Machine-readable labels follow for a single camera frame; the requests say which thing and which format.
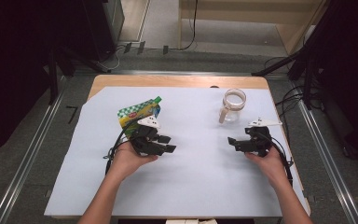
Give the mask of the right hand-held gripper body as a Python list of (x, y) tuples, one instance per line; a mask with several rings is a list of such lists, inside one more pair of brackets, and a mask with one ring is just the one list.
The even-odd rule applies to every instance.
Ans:
[(272, 146), (272, 137), (269, 133), (269, 126), (282, 125), (280, 121), (258, 118), (250, 121), (245, 132), (250, 136), (246, 152), (251, 152), (259, 157), (265, 157)]

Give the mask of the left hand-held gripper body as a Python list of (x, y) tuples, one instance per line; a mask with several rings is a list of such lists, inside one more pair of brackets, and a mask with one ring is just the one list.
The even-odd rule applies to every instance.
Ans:
[(160, 125), (155, 116), (149, 116), (136, 121), (136, 129), (132, 132), (130, 142), (139, 154), (159, 155), (164, 153), (164, 146), (157, 143)]

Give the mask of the yellow green refill pouch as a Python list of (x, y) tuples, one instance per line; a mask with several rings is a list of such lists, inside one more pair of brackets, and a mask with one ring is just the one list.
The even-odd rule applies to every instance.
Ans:
[(157, 121), (160, 112), (159, 103), (161, 98), (149, 99), (137, 105), (131, 105), (121, 108), (117, 112), (118, 122), (126, 137), (130, 138), (131, 134), (141, 125), (151, 128), (160, 128)]

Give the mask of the clear glass cup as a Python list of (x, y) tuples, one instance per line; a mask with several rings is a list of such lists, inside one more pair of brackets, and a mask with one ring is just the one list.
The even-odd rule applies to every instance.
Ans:
[(219, 111), (219, 122), (234, 122), (240, 117), (246, 104), (246, 94), (240, 89), (229, 89), (224, 94)]

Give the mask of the person's right hand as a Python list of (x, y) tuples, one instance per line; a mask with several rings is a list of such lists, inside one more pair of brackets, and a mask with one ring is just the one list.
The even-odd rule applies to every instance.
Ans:
[(280, 154), (275, 147), (272, 147), (268, 155), (264, 158), (258, 157), (250, 152), (246, 152), (245, 156), (260, 168), (273, 188), (276, 189), (290, 185), (283, 168)]

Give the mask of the person's left hand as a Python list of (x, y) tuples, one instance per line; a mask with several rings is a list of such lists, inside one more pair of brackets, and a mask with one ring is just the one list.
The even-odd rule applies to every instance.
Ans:
[(122, 181), (141, 166), (156, 161), (156, 155), (141, 156), (135, 152), (130, 142), (121, 144), (108, 171), (108, 176)]

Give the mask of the white paper sheet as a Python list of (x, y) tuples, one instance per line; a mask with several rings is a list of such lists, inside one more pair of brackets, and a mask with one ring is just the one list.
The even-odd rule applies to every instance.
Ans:
[(49, 198), (50, 217), (84, 213), (121, 132), (119, 109), (160, 97), (159, 133), (175, 150), (139, 168), (117, 193), (116, 217), (277, 217), (278, 199), (259, 168), (228, 143), (246, 139), (249, 122), (278, 119), (271, 93), (246, 90), (234, 122), (220, 123), (223, 88), (105, 87), (82, 107)]

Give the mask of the black metal stand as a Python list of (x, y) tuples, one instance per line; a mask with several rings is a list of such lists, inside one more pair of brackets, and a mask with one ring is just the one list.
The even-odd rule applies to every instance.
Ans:
[(100, 65), (93, 63), (91, 60), (88, 60), (75, 51), (69, 49), (68, 47), (57, 47), (52, 48), (48, 54), (48, 77), (49, 77), (49, 104), (52, 105), (53, 102), (58, 98), (59, 87), (57, 79), (57, 67), (60, 67), (62, 73), (65, 77), (72, 77), (75, 73), (75, 66), (72, 63), (72, 60), (77, 60), (88, 68), (103, 73), (103, 69)]
[(298, 80), (301, 74), (305, 74), (305, 82), (303, 91), (303, 102), (307, 109), (311, 109), (311, 79), (316, 73), (319, 62), (319, 54), (322, 52), (322, 41), (329, 37), (327, 30), (331, 20), (335, 17), (336, 6), (338, 0), (330, 0), (324, 14), (320, 21), (316, 24), (310, 37), (305, 41), (305, 44), (298, 51), (292, 55), (278, 61), (277, 63), (251, 74), (252, 77), (264, 77), (273, 71), (293, 63), (289, 69), (287, 76), (290, 80)]

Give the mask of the dark curtain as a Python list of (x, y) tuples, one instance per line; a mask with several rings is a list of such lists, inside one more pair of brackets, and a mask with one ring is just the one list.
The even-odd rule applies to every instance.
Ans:
[(307, 42), (327, 117), (346, 154), (358, 158), (358, 0), (327, 0)]
[(75, 9), (74, 0), (0, 0), (0, 147), (51, 85), (44, 67)]

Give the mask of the black cabinet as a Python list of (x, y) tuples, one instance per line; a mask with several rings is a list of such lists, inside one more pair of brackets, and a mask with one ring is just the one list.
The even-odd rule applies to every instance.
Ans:
[(125, 20), (121, 0), (82, 0), (90, 34), (89, 58), (104, 61), (117, 50)]

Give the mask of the light wooden shelf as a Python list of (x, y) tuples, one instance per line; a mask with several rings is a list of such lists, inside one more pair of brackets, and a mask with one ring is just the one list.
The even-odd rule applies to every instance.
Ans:
[(178, 0), (178, 46), (182, 19), (272, 23), (288, 54), (294, 53), (327, 0)]

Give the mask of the metal floor rail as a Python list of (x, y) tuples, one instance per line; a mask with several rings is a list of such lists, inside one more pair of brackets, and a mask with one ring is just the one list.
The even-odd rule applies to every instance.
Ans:
[(37, 157), (37, 153), (43, 144), (51, 122), (54, 120), (61, 104), (62, 96), (63, 91), (60, 91), (58, 96), (52, 100), (44, 110), (43, 117), (37, 123), (37, 128), (32, 135), (32, 139), (29, 141), (27, 148), (21, 157), (21, 162), (15, 169), (13, 177), (5, 188), (2, 199), (0, 200), (0, 224), (7, 223), (10, 212), (21, 193), (26, 178)]
[(338, 170), (312, 111), (304, 103), (300, 103), (299, 108), (349, 224), (358, 224), (358, 207), (356, 202)]

